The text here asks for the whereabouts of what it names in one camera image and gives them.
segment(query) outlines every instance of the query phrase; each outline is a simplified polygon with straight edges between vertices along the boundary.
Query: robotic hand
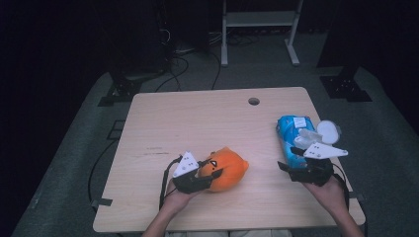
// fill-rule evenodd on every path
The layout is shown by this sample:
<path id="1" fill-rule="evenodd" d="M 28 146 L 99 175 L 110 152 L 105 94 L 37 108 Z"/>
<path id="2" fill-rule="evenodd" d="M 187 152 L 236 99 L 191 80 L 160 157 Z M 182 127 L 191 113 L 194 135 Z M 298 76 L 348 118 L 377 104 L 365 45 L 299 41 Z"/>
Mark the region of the robotic hand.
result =
<path id="1" fill-rule="evenodd" d="M 173 183 L 175 184 L 176 189 L 182 193 L 190 194 L 209 189 L 212 181 L 221 176 L 222 169 L 212 172 L 210 176 L 197 177 L 198 170 L 204 167 L 208 162 L 209 160 L 197 162 L 189 151 L 185 152 L 183 156 L 181 155 L 179 158 L 173 160 L 164 172 L 160 193 L 160 208 L 164 202 L 167 178 L 170 167 L 173 164 L 179 163 L 173 173 Z"/>
<path id="2" fill-rule="evenodd" d="M 277 133 L 287 160 L 287 164 L 278 165 L 294 182 L 323 186 L 334 174 L 330 158 L 348 155 L 348 151 L 331 146 L 339 139 L 339 128 L 328 120 L 322 121 L 316 132 L 310 118 L 284 116 L 278 120 Z"/>

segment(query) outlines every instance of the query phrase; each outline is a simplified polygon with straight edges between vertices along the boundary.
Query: gray carpet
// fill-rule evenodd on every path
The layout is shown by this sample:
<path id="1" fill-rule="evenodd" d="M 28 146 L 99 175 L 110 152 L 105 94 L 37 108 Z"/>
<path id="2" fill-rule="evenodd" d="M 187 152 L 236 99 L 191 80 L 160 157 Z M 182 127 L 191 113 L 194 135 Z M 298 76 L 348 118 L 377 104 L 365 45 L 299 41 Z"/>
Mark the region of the gray carpet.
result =
<path id="1" fill-rule="evenodd" d="M 336 146 L 350 151 L 351 155 L 340 161 L 354 191 L 365 198 L 369 236 L 417 236 L 418 136 L 386 96 L 377 78 L 363 68 L 355 80 L 372 102 L 349 103 L 328 97 L 319 77 L 336 75 L 341 68 L 316 68 L 326 36 L 296 36 L 299 67 L 291 65 L 284 46 L 285 36 L 263 36 L 247 46 L 230 46 L 229 65 L 221 68 L 214 88 L 304 87 L 320 118 L 341 126 L 342 136 Z M 219 46 L 211 50 L 219 58 Z M 182 58 L 189 67 L 178 77 L 180 89 L 210 90 L 218 70 L 214 55 L 196 52 Z M 185 61 L 174 59 L 173 73 L 181 72 L 185 66 Z M 167 73 L 145 82 L 141 92 L 153 93 L 170 77 Z M 92 228 L 95 212 L 89 203 L 88 181 L 100 157 L 91 176 L 92 198 L 100 198 L 118 146 L 108 135 L 114 122 L 126 119 L 129 110 L 129 103 L 98 107 L 111 84 L 109 74 L 104 74 L 91 89 L 13 236 L 108 236 Z M 177 90 L 176 81 L 171 80 L 159 92 Z M 336 228 L 292 232 L 294 237 L 339 236 Z"/>

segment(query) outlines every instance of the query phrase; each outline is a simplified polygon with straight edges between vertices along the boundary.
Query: black cable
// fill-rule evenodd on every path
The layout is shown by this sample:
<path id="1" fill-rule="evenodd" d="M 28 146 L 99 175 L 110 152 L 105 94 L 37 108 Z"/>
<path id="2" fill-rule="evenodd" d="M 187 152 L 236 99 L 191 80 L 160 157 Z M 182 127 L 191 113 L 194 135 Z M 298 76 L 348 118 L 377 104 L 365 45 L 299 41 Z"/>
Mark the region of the black cable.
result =
<path id="1" fill-rule="evenodd" d="M 178 58 L 178 57 L 185 56 L 194 52 L 197 52 L 197 50 L 195 48 L 190 48 L 190 49 L 186 49 L 183 52 L 175 52 L 174 57 Z"/>
<path id="2" fill-rule="evenodd" d="M 169 177 L 170 167 L 172 167 L 172 165 L 174 165 L 175 163 L 181 162 L 182 158 L 183 158 L 183 156 L 181 155 L 178 158 L 174 159 L 172 162 L 170 162 L 170 164 L 167 166 L 167 169 L 164 171 L 163 182 L 161 183 L 159 209 L 161 208 L 161 206 L 163 206 L 164 199 L 166 198 L 166 195 L 165 195 L 166 185 L 167 185 L 167 179 Z"/>
<path id="3" fill-rule="evenodd" d="M 91 192 L 91 183 L 92 183 L 92 177 L 93 177 L 93 173 L 96 169 L 96 166 L 98 165 L 99 161 L 102 159 L 102 157 L 104 156 L 104 154 L 108 151 L 108 149 L 116 142 L 117 140 L 113 140 L 111 143 L 109 143 L 109 145 L 102 151 L 102 153 L 98 156 L 98 158 L 96 158 L 95 164 L 93 165 L 92 169 L 90 170 L 90 175 L 89 175 L 89 181 L 88 181 L 88 185 L 87 185 L 87 193 L 89 196 L 89 202 L 92 203 L 92 192 Z"/>
<path id="4" fill-rule="evenodd" d="M 173 73 L 172 67 L 169 67 L 169 72 L 170 72 L 170 74 L 172 74 L 172 76 L 176 80 L 176 83 L 178 84 L 178 91 L 182 91 L 182 89 L 181 89 L 181 83 L 179 82 L 178 76 Z"/>
<path id="5" fill-rule="evenodd" d="M 361 210 L 363 211 L 364 216 L 366 217 L 366 222 L 364 223 L 364 236 L 365 237 L 368 237 L 368 219 L 367 219 L 367 215 L 366 215 L 366 212 L 364 210 L 364 204 L 363 204 L 363 202 L 362 201 L 359 201 L 359 203 L 360 203 Z"/>
<path id="6" fill-rule="evenodd" d="M 337 166 L 336 164 L 333 164 L 333 166 L 335 166 L 336 168 L 338 168 L 340 170 L 340 172 L 342 173 L 342 176 L 343 176 L 343 181 L 346 185 L 346 176 L 345 176 L 345 173 L 343 173 L 343 170 L 339 166 Z"/>
<path id="7" fill-rule="evenodd" d="M 213 88 L 215 87 L 215 83 L 218 80 L 219 72 L 221 71 L 221 62 L 219 61 L 219 58 L 215 55 L 215 53 L 211 52 L 211 54 L 215 57 L 216 61 L 218 62 L 218 71 L 216 72 L 215 79 L 213 80 L 211 86 L 211 89 L 213 90 Z"/>
<path id="8" fill-rule="evenodd" d="M 171 77 L 171 78 L 169 78 L 169 79 L 167 79 L 166 81 L 164 81 L 163 83 L 161 83 L 158 87 L 157 87 L 157 89 L 154 91 L 154 92 L 157 92 L 162 86 L 164 86 L 164 84 L 166 84 L 167 82 L 169 82 L 170 80 L 173 80 L 173 79 L 175 79 L 176 78 L 176 80 L 177 80 L 177 77 L 178 76 L 180 76 L 180 75 L 182 75 L 182 74 L 184 74 L 185 72 L 186 72 L 186 70 L 188 70 L 188 68 L 189 68 L 189 62 L 186 60 L 186 59 L 184 59 L 184 58 L 182 58 L 182 57 L 174 57 L 174 58 L 176 58 L 176 59 L 181 59 L 181 60 L 183 60 L 185 63 L 186 63 L 186 67 L 185 67 L 185 69 L 183 69 L 179 74 L 177 74 L 177 75 L 174 75 L 173 77 Z"/>
<path id="9" fill-rule="evenodd" d="M 170 196 L 173 192 L 175 192 L 177 190 L 177 188 L 173 189 L 171 192 L 169 192 L 164 198 L 167 198 L 168 196 Z"/>

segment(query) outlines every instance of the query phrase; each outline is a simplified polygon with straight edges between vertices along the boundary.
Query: orange stuffed toy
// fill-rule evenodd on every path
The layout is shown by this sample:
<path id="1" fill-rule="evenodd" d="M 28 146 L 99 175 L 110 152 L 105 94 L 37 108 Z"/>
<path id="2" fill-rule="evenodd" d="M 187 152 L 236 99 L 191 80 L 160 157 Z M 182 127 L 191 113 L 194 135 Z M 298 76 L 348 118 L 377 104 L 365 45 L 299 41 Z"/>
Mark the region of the orange stuffed toy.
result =
<path id="1" fill-rule="evenodd" d="M 213 152 L 207 161 L 208 163 L 199 170 L 199 177 L 210 176 L 212 172 L 222 170 L 220 177 L 214 179 L 209 187 L 213 192 L 231 189 L 240 182 L 249 168 L 249 163 L 228 147 Z"/>

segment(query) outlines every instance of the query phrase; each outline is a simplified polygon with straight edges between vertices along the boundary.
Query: table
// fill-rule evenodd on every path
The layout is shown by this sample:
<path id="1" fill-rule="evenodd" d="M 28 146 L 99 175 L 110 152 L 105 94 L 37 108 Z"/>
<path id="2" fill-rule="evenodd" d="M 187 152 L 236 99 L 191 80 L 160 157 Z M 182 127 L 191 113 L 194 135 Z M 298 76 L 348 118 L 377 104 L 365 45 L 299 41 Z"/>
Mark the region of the table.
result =
<path id="1" fill-rule="evenodd" d="M 221 65 L 228 65 L 227 28 L 230 27 L 275 27 L 291 26 L 291 33 L 285 39 L 287 51 L 293 66 L 299 66 L 299 60 L 293 49 L 293 39 L 298 26 L 303 0 L 298 0 L 295 11 L 267 11 L 267 12 L 227 12 L 226 1 L 222 5 L 222 41 Z"/>
<path id="2" fill-rule="evenodd" d="M 186 150 L 204 160 L 224 146 L 249 162 L 244 178 L 229 191 L 192 199 L 168 230 L 335 226 L 308 190 L 278 167 L 277 161 L 285 159 L 275 128 L 284 115 L 320 122 L 299 87 L 136 95 L 102 196 L 112 203 L 99 206 L 94 229 L 144 231 L 158 212 L 168 164 Z M 340 166 L 338 159 L 332 161 Z M 365 222 L 355 198 L 350 212 L 358 224 Z"/>

